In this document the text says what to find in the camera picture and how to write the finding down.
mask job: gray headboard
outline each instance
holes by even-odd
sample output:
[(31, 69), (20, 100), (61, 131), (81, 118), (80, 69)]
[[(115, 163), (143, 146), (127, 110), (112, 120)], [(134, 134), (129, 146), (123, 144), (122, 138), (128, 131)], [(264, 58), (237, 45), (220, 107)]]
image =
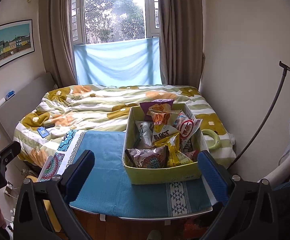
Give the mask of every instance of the gray headboard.
[(44, 73), (0, 107), (0, 123), (12, 140), (18, 122), (39, 105), (43, 96), (53, 90), (54, 85), (52, 75)]

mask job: black and white triangle pattern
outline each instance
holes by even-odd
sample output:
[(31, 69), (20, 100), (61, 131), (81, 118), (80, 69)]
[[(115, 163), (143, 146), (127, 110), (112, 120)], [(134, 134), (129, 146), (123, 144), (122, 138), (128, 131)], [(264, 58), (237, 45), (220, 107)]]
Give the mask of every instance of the black and white triangle pattern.
[(185, 193), (184, 182), (173, 182), (169, 184), (170, 189), (170, 204), (171, 204), (171, 215), (173, 217), (188, 214), (188, 208), (186, 203), (188, 203)]

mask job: tree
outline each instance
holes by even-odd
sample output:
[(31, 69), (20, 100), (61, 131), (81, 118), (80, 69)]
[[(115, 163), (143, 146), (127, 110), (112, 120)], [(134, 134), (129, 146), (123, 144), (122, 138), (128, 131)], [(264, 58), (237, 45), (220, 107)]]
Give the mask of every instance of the tree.
[(143, 8), (133, 0), (85, 0), (87, 43), (145, 38)]

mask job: blue fabric window cover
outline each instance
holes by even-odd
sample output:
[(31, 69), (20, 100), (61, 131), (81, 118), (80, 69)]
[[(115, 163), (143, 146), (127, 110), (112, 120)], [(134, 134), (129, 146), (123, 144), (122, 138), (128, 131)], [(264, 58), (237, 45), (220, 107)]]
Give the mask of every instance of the blue fabric window cover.
[(159, 38), (75, 45), (79, 85), (161, 84)]

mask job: bolt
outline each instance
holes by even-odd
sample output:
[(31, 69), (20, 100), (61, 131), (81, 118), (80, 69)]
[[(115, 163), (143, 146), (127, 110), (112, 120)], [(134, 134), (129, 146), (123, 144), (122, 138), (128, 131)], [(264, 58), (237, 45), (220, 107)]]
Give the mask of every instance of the bolt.
[(61, 179), (61, 176), (59, 174), (56, 174), (52, 177), (52, 181), (59, 181)]
[(233, 179), (233, 181), (240, 181), (241, 177), (239, 175), (237, 175), (237, 174), (234, 174), (232, 176), (232, 179)]
[(30, 181), (31, 181), (31, 180), (30, 180), (29, 178), (26, 178), (26, 179), (24, 179), (23, 183), (24, 183), (24, 184), (29, 184)]
[(267, 179), (262, 179), (261, 182), (263, 185), (269, 185), (269, 181)]

